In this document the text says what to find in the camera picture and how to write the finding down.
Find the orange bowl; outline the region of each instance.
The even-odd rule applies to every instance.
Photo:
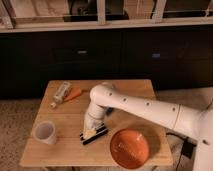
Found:
[[[137,169],[149,157],[149,146],[144,136],[135,130],[122,129],[115,133],[110,142],[112,158],[121,167]]]

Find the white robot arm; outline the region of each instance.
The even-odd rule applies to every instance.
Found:
[[[84,120],[84,139],[94,136],[104,121],[107,107],[118,108],[197,140],[193,170],[213,170],[213,110],[199,111],[179,104],[127,96],[110,83],[95,86],[90,98]]]

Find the carrot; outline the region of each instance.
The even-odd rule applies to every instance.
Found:
[[[69,100],[72,100],[78,96],[80,96],[82,94],[82,90],[80,88],[73,88],[70,92],[70,94],[68,94],[67,97],[65,97],[64,102],[67,102]]]

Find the wooden table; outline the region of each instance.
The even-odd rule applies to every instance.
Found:
[[[62,81],[50,81],[42,100],[35,125],[43,120],[56,124],[58,141],[49,146],[29,137],[20,164],[23,167],[55,166],[117,166],[111,157],[109,144],[112,135],[122,128],[141,131],[150,145],[150,158],[146,166],[172,165],[172,155],[163,127],[147,120],[115,109],[105,124],[109,133],[83,146],[79,135],[83,129],[84,113],[90,103],[90,89],[106,80],[72,81],[73,87],[82,88],[84,93],[69,102],[51,109],[52,96]],[[125,94],[155,99],[150,80],[108,80]]]

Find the cup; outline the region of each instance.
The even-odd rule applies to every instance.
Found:
[[[36,140],[45,144],[53,145],[56,143],[55,124],[52,121],[43,121],[36,125],[33,136]]]

